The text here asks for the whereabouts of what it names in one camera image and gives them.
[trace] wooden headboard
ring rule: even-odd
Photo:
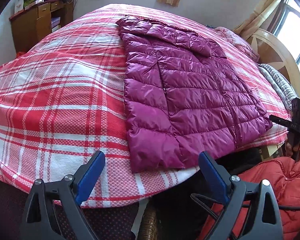
[[[266,63],[278,70],[290,82],[300,98],[300,71],[288,49],[272,33],[258,29],[247,39],[253,49],[259,53],[258,63]]]

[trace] human hand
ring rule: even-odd
[[[293,155],[293,152],[292,152],[292,146],[291,146],[291,144],[288,143],[288,138],[285,139],[285,149],[286,149],[286,156],[291,158],[292,155]],[[294,152],[296,152],[298,149],[299,149],[299,158],[296,160],[297,162],[300,161],[300,147],[299,147],[299,145],[296,145],[293,148]]]

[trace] pink pillow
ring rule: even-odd
[[[225,27],[217,27],[215,28],[215,30],[221,32],[221,34],[226,38],[227,41],[229,41],[238,50],[251,58],[254,62],[259,61],[259,54],[255,52],[250,44],[247,43],[243,38]]]

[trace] gray blanket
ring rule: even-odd
[[[268,64],[258,64],[258,68],[266,80],[271,84],[273,89],[277,92],[284,104],[284,107],[290,111],[292,108],[291,100],[296,98],[297,94],[288,80],[286,80],[279,71]]]

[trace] cabinet drawer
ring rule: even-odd
[[[50,13],[50,3],[45,3],[38,6],[38,18],[41,18]]]
[[[62,7],[63,7],[63,2],[61,2],[61,1],[57,1],[57,2],[52,2],[51,3],[51,11],[58,10],[58,9],[60,9]]]

